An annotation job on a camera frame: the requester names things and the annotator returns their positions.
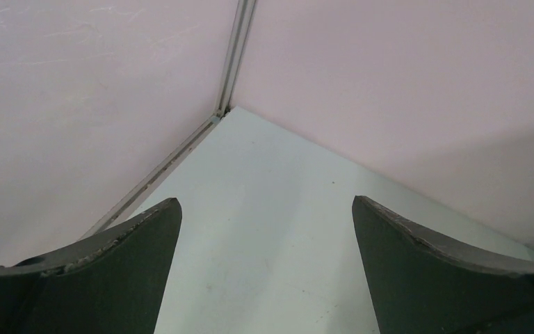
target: white table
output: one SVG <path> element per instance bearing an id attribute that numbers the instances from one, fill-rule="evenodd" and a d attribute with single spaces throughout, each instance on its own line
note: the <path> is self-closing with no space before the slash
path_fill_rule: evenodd
<path id="1" fill-rule="evenodd" d="M 169 197 L 183 207 L 156 333 L 379 333 L 355 195 L 534 260 L 525 246 L 236 108 L 134 213 Z"/>

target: white surface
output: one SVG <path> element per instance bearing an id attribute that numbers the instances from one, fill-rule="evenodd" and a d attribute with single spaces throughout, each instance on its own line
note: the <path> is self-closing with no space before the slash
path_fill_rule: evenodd
<path id="1" fill-rule="evenodd" d="M 534 1 L 259 1 L 232 103 L 534 238 Z"/>
<path id="2" fill-rule="evenodd" d="M 474 246 L 534 256 L 237 108 L 134 213 L 169 197 L 183 208 L 155 333 L 378 333 L 355 195 Z"/>
<path id="3" fill-rule="evenodd" d="M 237 0 L 0 0 L 0 264 L 76 241 L 213 112 Z"/>

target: metal frame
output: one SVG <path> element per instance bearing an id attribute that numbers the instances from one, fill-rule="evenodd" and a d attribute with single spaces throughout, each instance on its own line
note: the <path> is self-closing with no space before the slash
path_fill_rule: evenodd
<path id="1" fill-rule="evenodd" d="M 81 239 L 90 237 L 117 223 L 126 220 L 130 214 L 144 202 L 153 190 L 171 174 L 171 172 L 183 161 L 207 135 L 220 122 L 229 111 L 230 99 L 234 91 L 236 76 L 243 57 L 244 47 L 256 0 L 239 0 L 236 7 L 236 15 L 232 25 L 228 52 L 220 78 L 220 90 L 216 102 L 216 110 L 208 120 L 191 134 L 169 157 L 159 164 L 147 177 L 145 177 L 134 189 L 116 204 L 105 216 L 85 233 Z"/>

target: wall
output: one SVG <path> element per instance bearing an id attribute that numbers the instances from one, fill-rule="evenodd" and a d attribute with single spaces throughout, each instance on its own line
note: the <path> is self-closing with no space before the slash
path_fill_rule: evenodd
<path id="1" fill-rule="evenodd" d="M 0 264 L 76 241 L 213 112 L 237 0 L 0 0 Z"/>
<path id="2" fill-rule="evenodd" d="M 534 239 L 534 1 L 259 1 L 232 104 Z"/>

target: black object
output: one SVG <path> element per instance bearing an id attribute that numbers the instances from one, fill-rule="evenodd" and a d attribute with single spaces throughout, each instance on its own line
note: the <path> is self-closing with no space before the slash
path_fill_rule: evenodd
<path id="1" fill-rule="evenodd" d="M 356 197 L 357 242 L 382 334 L 534 333 L 534 262 L 482 250 Z"/>
<path id="2" fill-rule="evenodd" d="M 0 267 L 0 333 L 153 333 L 181 207 L 146 212 L 15 267 Z"/>

